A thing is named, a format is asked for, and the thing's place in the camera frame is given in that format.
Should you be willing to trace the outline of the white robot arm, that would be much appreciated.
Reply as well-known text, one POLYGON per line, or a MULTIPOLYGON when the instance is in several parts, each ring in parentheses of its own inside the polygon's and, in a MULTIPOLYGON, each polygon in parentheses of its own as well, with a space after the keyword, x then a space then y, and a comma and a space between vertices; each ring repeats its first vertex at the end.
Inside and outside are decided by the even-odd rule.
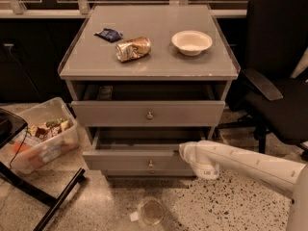
POLYGON ((292 200, 286 231, 308 229, 308 165, 214 141, 179 145, 181 158, 202 179, 218 179, 230 169, 284 194, 292 200))

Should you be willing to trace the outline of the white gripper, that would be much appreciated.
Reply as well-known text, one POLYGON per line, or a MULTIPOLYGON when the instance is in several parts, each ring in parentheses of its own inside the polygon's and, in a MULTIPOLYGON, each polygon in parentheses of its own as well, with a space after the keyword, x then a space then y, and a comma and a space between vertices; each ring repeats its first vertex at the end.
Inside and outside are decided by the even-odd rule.
POLYGON ((210 160, 212 141, 189 141, 179 145, 180 157, 191 166, 196 177, 216 180, 219 177, 219 165, 210 160))

